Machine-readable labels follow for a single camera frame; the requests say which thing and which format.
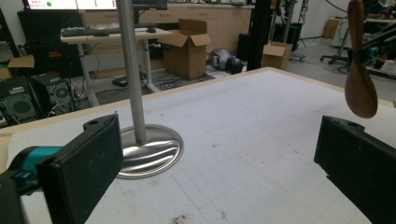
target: white desk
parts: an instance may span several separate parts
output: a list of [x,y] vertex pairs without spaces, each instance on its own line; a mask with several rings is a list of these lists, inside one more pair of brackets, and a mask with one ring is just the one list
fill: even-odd
[[[154,39],[154,38],[164,38],[167,36],[170,36],[171,33],[161,30],[161,29],[156,29],[156,33],[147,33],[147,32],[135,32],[136,34],[136,40],[143,40],[143,61],[146,66],[146,87],[152,91],[159,91],[151,82],[151,66],[150,66],[150,60],[149,60],[149,39]],[[104,70],[104,69],[112,69],[112,68],[120,68],[124,67],[124,60],[122,57],[122,54],[115,54],[115,53],[108,53],[108,54],[101,54],[101,55],[86,55],[84,53],[84,49],[82,47],[83,44],[88,44],[88,43],[99,43],[99,42],[108,42],[108,41],[120,41],[120,34],[115,34],[115,35],[110,35],[110,36],[93,36],[93,35],[88,35],[88,36],[71,36],[71,37],[62,37],[61,36],[61,41],[64,43],[68,44],[77,44],[78,45],[78,53],[79,57],[81,60],[81,67],[82,67],[82,72],[84,75],[84,78],[86,80],[85,86],[88,91],[88,98],[91,102],[92,106],[97,106],[99,105],[98,99],[96,97],[96,94],[94,90],[92,89],[92,80],[90,78],[90,71],[97,71],[99,70]],[[99,62],[112,62],[110,65],[107,65],[106,63],[100,63]]]
[[[395,147],[391,103],[380,101],[375,117],[360,119],[342,89],[269,68],[143,100],[146,123],[180,133],[184,154],[160,175],[115,179],[87,223],[370,223],[313,162],[318,130],[323,115],[349,119]],[[114,111],[126,128],[128,104],[10,127],[0,142],[12,135],[10,158],[29,146],[62,146],[84,122]],[[32,223],[49,223],[42,197],[23,197]]]
[[369,22],[380,22],[380,23],[389,23],[393,24],[396,23],[396,19],[366,19]]

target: white wall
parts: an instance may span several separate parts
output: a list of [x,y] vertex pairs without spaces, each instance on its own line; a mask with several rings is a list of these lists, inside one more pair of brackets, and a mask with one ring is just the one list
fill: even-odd
[[[329,0],[331,3],[347,11],[349,1],[346,0]],[[300,9],[295,8],[295,17],[300,15]],[[327,3],[325,0],[310,0],[308,4],[308,11],[306,11],[306,20],[301,31],[302,38],[322,36],[324,26],[331,17],[345,17],[347,14]]]
[[[347,10],[347,4],[349,1],[346,0],[329,0],[336,6]],[[303,0],[298,0],[294,7],[294,14],[292,21],[297,22],[300,16],[300,9]],[[23,45],[25,43],[25,37],[21,28],[20,21],[17,16],[17,12],[23,9],[23,3],[21,0],[1,0],[0,8],[6,17],[8,28],[14,37],[15,44]],[[346,16],[345,12],[342,12],[335,7],[332,7],[325,0],[310,0],[308,5],[308,11],[306,12],[306,22],[301,31],[302,38],[322,36],[323,29],[326,21],[335,16]]]
[[0,0],[0,8],[16,45],[26,41],[17,12],[23,10],[22,0]]

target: round metal base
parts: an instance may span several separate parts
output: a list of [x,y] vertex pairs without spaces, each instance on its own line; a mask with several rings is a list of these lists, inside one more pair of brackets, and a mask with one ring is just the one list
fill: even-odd
[[133,127],[121,130],[123,162],[118,177],[137,179],[156,175],[173,166],[183,153],[183,139],[170,128],[149,124],[146,136],[146,143],[138,145]]

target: computer tower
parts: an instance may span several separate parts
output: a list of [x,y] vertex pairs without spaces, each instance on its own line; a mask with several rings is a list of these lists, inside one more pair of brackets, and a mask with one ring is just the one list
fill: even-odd
[[8,124],[37,119],[26,77],[0,80],[0,110]]
[[66,79],[52,74],[30,77],[33,93],[43,115],[75,111],[73,97]]

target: office chair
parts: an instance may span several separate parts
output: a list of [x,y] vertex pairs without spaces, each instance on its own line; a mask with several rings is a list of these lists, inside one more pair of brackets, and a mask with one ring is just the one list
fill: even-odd
[[347,38],[349,36],[349,29],[346,28],[346,32],[344,33],[344,38],[343,38],[343,42],[341,43],[341,47],[340,49],[337,51],[337,54],[335,55],[322,55],[320,58],[320,61],[323,62],[323,60],[325,58],[329,58],[331,60],[329,60],[329,64],[335,63],[336,61],[342,61],[342,62],[346,62],[347,64],[350,64],[349,58],[348,57],[342,57],[342,53],[344,51],[345,45],[347,43]]

